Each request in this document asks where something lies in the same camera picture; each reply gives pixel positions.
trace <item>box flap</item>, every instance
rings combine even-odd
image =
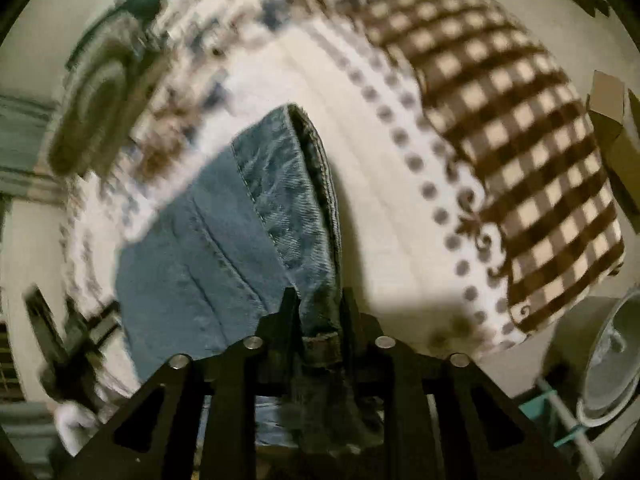
[[[589,112],[601,114],[622,124],[625,111],[625,85],[617,77],[594,70],[588,106]]]

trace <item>gray bucket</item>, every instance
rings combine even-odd
[[[592,428],[615,418],[640,378],[640,288],[582,300],[558,322],[552,348],[570,369],[578,421]]]

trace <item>metal rivet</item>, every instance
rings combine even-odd
[[[175,370],[179,370],[180,368],[184,368],[189,364],[189,357],[185,354],[176,354],[171,359],[169,359],[169,366],[174,368]]]
[[[257,335],[251,335],[244,340],[244,346],[249,350],[257,350],[262,346],[262,339]]]
[[[396,346],[396,340],[388,335],[381,335],[376,338],[376,346],[378,348],[393,348]]]
[[[449,358],[449,361],[457,368],[465,368],[469,365],[471,359],[469,359],[469,356],[466,354],[453,354]]]

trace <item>brown and white checkered fabric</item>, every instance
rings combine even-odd
[[[566,74],[493,0],[289,0],[349,18],[420,85],[428,123],[484,183],[514,322],[533,332],[622,262],[593,129]],[[424,118],[416,118],[424,123]]]

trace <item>denim garment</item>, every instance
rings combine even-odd
[[[204,358],[253,334],[262,316],[279,310],[287,286],[301,300],[299,368],[338,363],[339,276],[337,203],[326,155],[308,117],[286,105],[239,134],[146,237],[123,250],[116,293],[140,380],[176,353]],[[314,402],[336,399],[342,388],[341,409],[330,408],[340,419],[337,433],[367,433],[350,388],[336,386],[344,382],[341,372],[325,371],[327,381],[315,379]],[[288,445],[300,425],[303,433],[312,428],[318,447],[333,439],[333,430],[318,437],[322,422],[314,419],[325,416],[309,414],[311,382],[297,384],[294,397],[306,399],[306,417],[296,423],[290,404],[259,399],[258,442]],[[353,424],[344,422],[350,418]],[[281,425],[287,431],[274,431]]]

